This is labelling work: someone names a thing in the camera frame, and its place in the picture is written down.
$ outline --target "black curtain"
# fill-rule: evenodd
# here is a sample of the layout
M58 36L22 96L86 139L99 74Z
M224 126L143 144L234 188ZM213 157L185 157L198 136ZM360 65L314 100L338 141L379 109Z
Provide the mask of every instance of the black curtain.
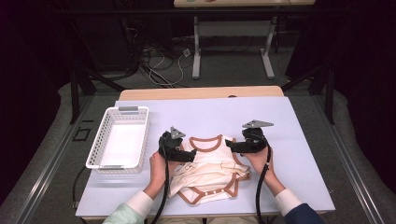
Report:
M58 90L69 81L56 41L36 1L1 1L0 203L35 155L59 109Z
M315 7L356 10L346 17L308 18L286 75L297 78L315 66L334 62L335 88L348 100L358 144L396 193L395 3L322 0ZM323 80L320 75L315 76L314 84Z

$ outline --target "hand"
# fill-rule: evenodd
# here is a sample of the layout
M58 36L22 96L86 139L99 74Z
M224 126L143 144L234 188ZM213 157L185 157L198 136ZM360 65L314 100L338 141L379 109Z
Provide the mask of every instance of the hand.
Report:
M264 165L267 162L268 147L265 147L263 150L258 151L256 153L244 153L242 155L250 161L254 170L259 175L261 175L262 168L264 168ZM270 165L268 167L269 170L267 171L266 175L275 175L273 157L274 157L274 151L271 149L271 160L270 160Z
M178 161L169 161L169 175L172 176L175 169L180 165ZM147 193L147 195L151 199L155 199L157 195L160 193L161 189L163 189L163 185L165 183L165 159L160 153L155 152L149 158L149 166L150 166L150 181L146 188L143 190Z
M268 189L271 190L274 196L276 196L278 193L280 193L282 190L285 189L285 187L282 185L282 183L279 181L279 179L276 176L275 170L274 170L274 151L268 147L265 149L256 152L256 153L244 153L243 156L245 156L253 166L254 170L261 175L262 174L262 169L264 168L265 163L267 162L267 155L268 155L268 150L271 150L271 159L270 159L270 165L268 167L267 173L265 174L264 177L264 183L267 185Z

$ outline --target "sleeve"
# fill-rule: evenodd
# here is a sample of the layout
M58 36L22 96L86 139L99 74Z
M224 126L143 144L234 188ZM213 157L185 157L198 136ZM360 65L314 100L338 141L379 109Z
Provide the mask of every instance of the sleeve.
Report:
M323 220L307 203L302 203L291 209L285 215L285 221L288 224L322 224Z
M323 220L307 203L290 190L284 189L275 196L276 204L288 224L319 224Z
M153 203L145 192L138 191L127 203L120 204L104 223L144 223Z

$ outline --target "white onesie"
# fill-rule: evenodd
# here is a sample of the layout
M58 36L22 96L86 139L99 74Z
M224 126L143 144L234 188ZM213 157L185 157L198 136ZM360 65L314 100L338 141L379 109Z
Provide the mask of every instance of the white onesie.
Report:
M209 139L191 137L182 142L182 150L196 148L197 154L193 162L186 162L174 172L169 197L177 193L187 203L198 204L237 195L238 181L249 179L249 166L236 158L225 139L235 141L219 135Z

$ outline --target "white plastic basket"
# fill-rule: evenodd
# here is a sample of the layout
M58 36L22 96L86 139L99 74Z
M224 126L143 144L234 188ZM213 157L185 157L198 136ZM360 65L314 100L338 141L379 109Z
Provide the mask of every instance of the white plastic basket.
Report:
M99 173L140 173L148 132L147 107L108 108L93 141L87 168Z

